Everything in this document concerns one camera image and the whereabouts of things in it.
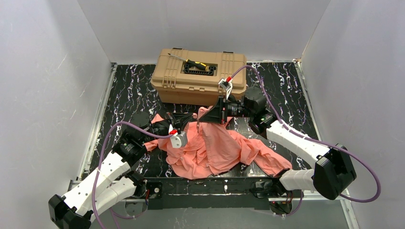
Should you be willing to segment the pink jacket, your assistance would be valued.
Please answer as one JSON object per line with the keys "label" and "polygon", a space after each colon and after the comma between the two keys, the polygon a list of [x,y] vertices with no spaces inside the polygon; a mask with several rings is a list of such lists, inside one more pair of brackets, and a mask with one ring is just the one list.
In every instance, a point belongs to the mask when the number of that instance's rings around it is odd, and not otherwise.
{"label": "pink jacket", "polygon": [[267,175],[276,175],[292,164],[259,139],[248,139],[226,125],[189,122],[186,125],[188,142],[174,148],[169,139],[145,143],[146,149],[159,148],[167,153],[166,162],[174,173],[187,179],[207,178],[227,172],[238,163],[255,162]]}

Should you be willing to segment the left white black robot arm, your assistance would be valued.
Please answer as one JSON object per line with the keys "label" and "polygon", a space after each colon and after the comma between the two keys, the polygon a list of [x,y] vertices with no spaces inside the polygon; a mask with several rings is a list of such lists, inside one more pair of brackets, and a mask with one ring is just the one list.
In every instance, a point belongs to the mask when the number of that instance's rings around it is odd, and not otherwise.
{"label": "left white black robot arm", "polygon": [[51,221],[59,229],[88,229],[94,221],[103,226],[100,215],[121,200],[138,193],[147,193],[145,178],[132,167],[147,153],[146,143],[152,140],[168,140],[169,145],[180,148],[187,144],[186,125],[194,118],[193,113],[165,113],[153,121],[147,112],[132,115],[129,121],[114,124],[107,136],[121,127],[123,132],[106,151],[105,138],[99,165],[77,186],[63,195],[54,195],[48,201]]}

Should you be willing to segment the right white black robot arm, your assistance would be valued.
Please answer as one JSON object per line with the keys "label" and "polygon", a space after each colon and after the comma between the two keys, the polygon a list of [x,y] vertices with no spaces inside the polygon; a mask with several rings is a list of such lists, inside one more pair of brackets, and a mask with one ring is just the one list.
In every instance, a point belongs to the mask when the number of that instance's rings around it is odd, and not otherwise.
{"label": "right white black robot arm", "polygon": [[292,190],[310,190],[335,200],[357,178],[350,156],[331,146],[309,141],[303,134],[295,135],[294,129],[278,121],[266,106],[262,90],[251,87],[240,101],[232,95],[227,99],[220,95],[199,121],[224,124],[229,117],[247,117],[254,133],[281,144],[311,166],[305,170],[282,169],[260,190],[279,195]]}

